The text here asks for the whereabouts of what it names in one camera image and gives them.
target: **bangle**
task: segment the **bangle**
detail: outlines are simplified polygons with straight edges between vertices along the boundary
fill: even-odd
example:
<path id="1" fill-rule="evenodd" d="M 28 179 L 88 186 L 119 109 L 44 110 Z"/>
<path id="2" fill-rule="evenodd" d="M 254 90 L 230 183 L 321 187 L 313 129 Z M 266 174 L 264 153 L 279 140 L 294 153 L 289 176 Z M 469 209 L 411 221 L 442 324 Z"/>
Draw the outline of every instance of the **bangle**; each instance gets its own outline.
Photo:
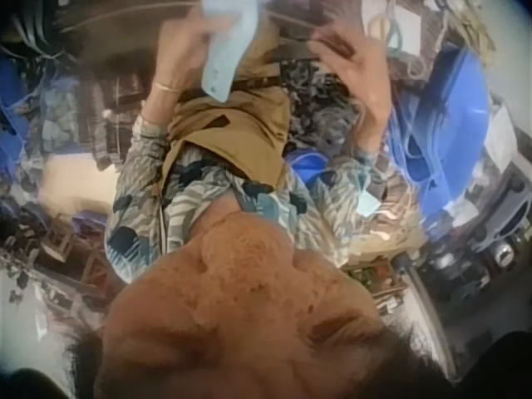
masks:
<path id="1" fill-rule="evenodd" d="M 172 94 L 180 95 L 183 92 L 182 90 L 173 89 L 170 86 L 163 85 L 162 83 L 159 83 L 158 81 L 154 81 L 153 86 L 157 87 L 158 89 L 161 89 L 162 91 L 168 91 L 169 93 L 172 93 Z"/>

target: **wire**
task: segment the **wire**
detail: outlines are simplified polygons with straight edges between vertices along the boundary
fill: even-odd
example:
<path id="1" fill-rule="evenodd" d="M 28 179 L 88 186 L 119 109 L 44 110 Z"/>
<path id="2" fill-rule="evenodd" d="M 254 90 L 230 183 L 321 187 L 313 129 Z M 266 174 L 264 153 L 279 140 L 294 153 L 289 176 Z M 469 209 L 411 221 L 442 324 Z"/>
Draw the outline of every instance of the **wire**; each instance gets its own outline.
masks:
<path id="1" fill-rule="evenodd" d="M 103 21 L 105 19 L 118 17 L 120 15 L 132 13 L 132 12 L 149 11 L 149 10 L 154 10 L 154 9 L 173 8 L 173 7 L 187 7 L 187 8 L 189 8 L 189 7 L 196 6 L 197 4 L 198 4 L 197 2 L 179 1 L 179 2 L 155 2 L 155 3 L 151 3 L 151 4 L 139 4 L 139 5 L 136 5 L 136 6 L 129 6 L 129 7 L 122 8 L 120 10 L 115 10 L 115 11 L 111 11 L 111 12 L 104 12 L 104 13 L 102 13 L 100 15 L 87 18 L 83 22 L 79 22 L 79 23 L 77 23 L 75 25 L 71 25 L 69 27 L 64 27 L 61 30 L 61 32 L 62 33 L 72 32 L 72 31 L 75 31 L 75 30 L 77 30 L 77 29 L 79 29 L 81 27 L 84 27 L 86 25 L 90 25 L 90 24 L 92 24 L 94 22 Z M 281 14 L 279 12 L 267 10 L 267 13 L 269 13 L 269 15 L 271 15 L 272 17 L 276 17 L 277 19 L 280 19 L 280 20 L 283 20 L 283 21 L 286 21 L 286 22 L 295 23 L 295 24 L 299 25 L 300 27 L 306 27 L 306 28 L 309 28 L 309 29 L 314 29 L 314 28 L 317 27 L 316 25 L 313 25 L 312 23 L 308 23 L 308 22 L 302 21 L 302 20 L 297 19 L 297 18 L 288 17 L 288 16 L 283 15 L 283 14 Z"/>

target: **hair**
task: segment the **hair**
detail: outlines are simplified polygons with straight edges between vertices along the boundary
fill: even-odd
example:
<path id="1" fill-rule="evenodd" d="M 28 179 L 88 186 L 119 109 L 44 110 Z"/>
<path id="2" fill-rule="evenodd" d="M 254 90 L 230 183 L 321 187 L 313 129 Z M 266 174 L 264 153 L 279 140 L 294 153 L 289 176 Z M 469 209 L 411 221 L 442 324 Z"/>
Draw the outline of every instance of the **hair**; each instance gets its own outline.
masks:
<path id="1" fill-rule="evenodd" d="M 445 374 L 428 355 L 411 348 L 411 334 L 391 330 L 383 334 L 386 342 L 384 360 L 369 373 L 353 393 L 331 399 L 447 399 L 454 389 Z M 95 381 L 102 360 L 101 338 L 95 332 L 82 334 L 71 346 L 71 375 L 77 399 L 95 398 Z"/>

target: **patterned blouse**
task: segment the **patterned blouse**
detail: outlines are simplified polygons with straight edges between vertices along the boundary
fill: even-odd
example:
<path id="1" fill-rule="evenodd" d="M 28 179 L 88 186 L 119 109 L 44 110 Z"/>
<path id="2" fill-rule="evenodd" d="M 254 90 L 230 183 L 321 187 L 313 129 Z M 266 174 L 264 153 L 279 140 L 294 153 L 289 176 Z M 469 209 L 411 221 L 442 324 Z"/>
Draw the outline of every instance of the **patterned blouse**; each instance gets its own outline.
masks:
<path id="1" fill-rule="evenodd" d="M 372 157 L 345 150 L 329 161 L 310 188 L 288 167 L 283 187 L 275 190 L 233 175 L 215 155 L 188 145 L 159 197 L 153 186 L 160 182 L 168 149 L 167 131 L 139 116 L 106 231 L 107 257 L 127 283 L 154 264 L 161 248 L 170 253 L 182 247 L 194 222 L 227 190 L 244 212 L 282 226 L 295 248 L 318 251 L 341 267 L 356 236 L 359 197 L 370 182 L 380 180 Z M 160 242 L 161 211 L 165 243 Z"/>

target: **blue plastic bin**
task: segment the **blue plastic bin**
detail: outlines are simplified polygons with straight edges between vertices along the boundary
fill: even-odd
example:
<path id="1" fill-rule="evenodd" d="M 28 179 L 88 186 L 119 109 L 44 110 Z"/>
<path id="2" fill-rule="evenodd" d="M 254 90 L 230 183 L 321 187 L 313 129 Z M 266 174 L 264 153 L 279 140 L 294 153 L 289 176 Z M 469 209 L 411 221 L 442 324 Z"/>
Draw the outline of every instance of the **blue plastic bin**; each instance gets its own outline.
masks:
<path id="1" fill-rule="evenodd" d="M 434 219 L 469 184 L 490 124 L 489 98 L 476 55 L 454 46 L 441 51 L 421 96 L 396 98 L 388 143 L 418 185 L 425 217 Z"/>

